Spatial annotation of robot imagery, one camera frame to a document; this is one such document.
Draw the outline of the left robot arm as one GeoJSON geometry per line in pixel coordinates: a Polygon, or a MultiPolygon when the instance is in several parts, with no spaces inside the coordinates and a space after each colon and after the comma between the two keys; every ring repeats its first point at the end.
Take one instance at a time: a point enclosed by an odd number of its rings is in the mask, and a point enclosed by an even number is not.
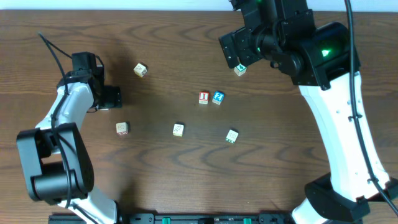
{"type": "Polygon", "coordinates": [[[29,197],[74,212],[86,223],[119,223],[117,203],[94,185],[93,165],[80,134],[87,112],[107,108],[119,90],[104,71],[68,72],[45,118],[21,131],[16,143],[29,197]]]}

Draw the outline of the red edged picture block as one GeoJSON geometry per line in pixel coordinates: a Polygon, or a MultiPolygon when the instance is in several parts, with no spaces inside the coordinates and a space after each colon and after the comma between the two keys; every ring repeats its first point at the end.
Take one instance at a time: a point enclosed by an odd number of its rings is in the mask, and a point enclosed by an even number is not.
{"type": "Polygon", "coordinates": [[[125,135],[129,133],[129,125],[127,122],[116,123],[116,133],[118,135],[125,135]]]}

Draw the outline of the blue number 2 block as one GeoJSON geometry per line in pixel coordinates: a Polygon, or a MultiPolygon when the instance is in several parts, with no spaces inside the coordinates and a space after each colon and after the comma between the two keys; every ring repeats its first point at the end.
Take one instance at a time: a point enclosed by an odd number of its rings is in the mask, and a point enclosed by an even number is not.
{"type": "Polygon", "coordinates": [[[220,105],[222,103],[224,99],[224,93],[220,92],[220,91],[215,91],[213,98],[212,98],[212,102],[220,105]]]}

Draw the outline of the black mounting rail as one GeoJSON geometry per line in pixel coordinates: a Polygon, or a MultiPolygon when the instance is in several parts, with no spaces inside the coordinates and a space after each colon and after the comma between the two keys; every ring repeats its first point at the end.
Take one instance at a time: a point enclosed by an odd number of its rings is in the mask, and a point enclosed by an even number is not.
{"type": "Polygon", "coordinates": [[[187,215],[135,213],[121,215],[118,223],[130,224],[293,224],[290,213],[260,213],[260,214],[213,214],[187,215]]]}

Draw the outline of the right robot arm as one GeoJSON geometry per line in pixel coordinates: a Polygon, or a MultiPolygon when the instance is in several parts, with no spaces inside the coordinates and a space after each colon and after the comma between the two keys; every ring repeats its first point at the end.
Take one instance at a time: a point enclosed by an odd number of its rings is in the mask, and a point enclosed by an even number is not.
{"type": "Polygon", "coordinates": [[[244,25],[219,39],[228,67],[259,60],[288,75],[317,122],[329,173],[305,186],[290,213],[264,215],[266,223],[361,223],[371,202],[393,206],[397,180],[383,168],[364,111],[353,12],[348,24],[315,25],[305,1],[231,0],[244,25]]]}

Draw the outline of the red letter I block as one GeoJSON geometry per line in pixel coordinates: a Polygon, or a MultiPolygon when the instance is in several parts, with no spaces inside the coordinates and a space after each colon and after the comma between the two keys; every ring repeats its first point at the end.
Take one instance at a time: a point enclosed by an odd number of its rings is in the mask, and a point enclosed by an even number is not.
{"type": "Polygon", "coordinates": [[[210,95],[209,92],[201,91],[199,93],[199,100],[198,100],[199,104],[207,105],[209,102],[209,95],[210,95]]]}

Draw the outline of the green edged plain block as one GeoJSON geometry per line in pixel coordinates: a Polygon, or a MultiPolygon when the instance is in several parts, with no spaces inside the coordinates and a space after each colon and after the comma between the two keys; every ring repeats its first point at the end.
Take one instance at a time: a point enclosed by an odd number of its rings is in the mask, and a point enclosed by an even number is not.
{"type": "Polygon", "coordinates": [[[239,133],[233,129],[230,129],[226,135],[226,141],[234,144],[239,136],[239,133]]]}

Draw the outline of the yellow edged plain block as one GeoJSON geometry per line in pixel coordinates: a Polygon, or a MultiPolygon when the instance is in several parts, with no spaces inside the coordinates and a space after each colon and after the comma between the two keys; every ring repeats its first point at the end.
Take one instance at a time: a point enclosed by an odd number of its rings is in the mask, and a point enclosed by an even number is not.
{"type": "Polygon", "coordinates": [[[184,125],[183,124],[178,124],[178,123],[174,124],[174,128],[173,128],[173,131],[172,131],[174,136],[182,137],[183,136],[183,131],[184,131],[184,125]]]}

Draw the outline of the yellow picture block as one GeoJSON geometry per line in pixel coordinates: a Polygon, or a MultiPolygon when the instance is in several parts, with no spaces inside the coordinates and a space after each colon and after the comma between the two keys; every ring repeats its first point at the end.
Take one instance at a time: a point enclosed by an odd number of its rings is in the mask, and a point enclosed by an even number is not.
{"type": "Polygon", "coordinates": [[[143,77],[147,73],[147,67],[141,63],[138,63],[134,67],[134,73],[139,77],[143,77]]]}

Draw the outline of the green number 4 block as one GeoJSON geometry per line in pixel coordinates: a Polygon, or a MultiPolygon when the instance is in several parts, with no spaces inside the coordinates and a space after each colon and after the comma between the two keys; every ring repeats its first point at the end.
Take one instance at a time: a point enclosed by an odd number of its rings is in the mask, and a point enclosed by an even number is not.
{"type": "Polygon", "coordinates": [[[237,76],[241,76],[241,75],[243,75],[243,74],[245,74],[246,73],[246,70],[247,70],[247,67],[245,67],[244,65],[242,65],[242,64],[239,64],[238,66],[236,66],[235,68],[234,68],[234,72],[235,72],[235,74],[237,74],[237,76]]]}

